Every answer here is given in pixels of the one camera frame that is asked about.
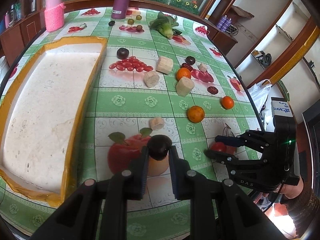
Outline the person right hand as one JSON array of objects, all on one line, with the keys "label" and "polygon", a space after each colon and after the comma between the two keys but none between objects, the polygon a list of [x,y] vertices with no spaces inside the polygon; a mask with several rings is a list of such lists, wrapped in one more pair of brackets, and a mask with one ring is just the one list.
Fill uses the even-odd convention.
[{"label": "person right hand", "polygon": [[303,179],[300,177],[298,185],[284,185],[280,190],[280,194],[283,194],[288,199],[294,199],[301,194],[303,188],[304,182]]}]

